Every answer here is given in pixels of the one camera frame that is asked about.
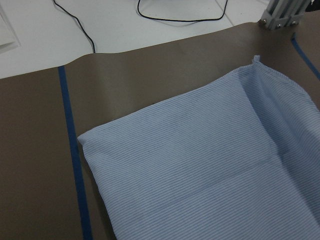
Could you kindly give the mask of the blue striped button shirt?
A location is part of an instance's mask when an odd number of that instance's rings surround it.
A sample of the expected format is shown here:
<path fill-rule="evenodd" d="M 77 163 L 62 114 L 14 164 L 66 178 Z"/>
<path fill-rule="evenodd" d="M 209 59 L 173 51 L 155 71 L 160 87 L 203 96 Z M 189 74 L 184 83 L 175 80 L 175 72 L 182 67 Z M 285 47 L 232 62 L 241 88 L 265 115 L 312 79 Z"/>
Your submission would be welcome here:
<path fill-rule="evenodd" d="M 119 240 L 320 237 L 320 112 L 258 56 L 78 140 Z"/>

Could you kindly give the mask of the aluminium frame post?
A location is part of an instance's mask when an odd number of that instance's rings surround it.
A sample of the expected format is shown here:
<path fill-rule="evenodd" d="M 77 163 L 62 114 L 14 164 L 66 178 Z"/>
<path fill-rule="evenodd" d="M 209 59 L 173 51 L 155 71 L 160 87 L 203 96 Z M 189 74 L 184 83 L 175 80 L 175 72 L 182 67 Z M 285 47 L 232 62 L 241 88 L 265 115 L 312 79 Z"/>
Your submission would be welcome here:
<path fill-rule="evenodd" d="M 268 30 L 296 26 L 310 2 L 310 0 L 270 0 L 259 23 Z"/>

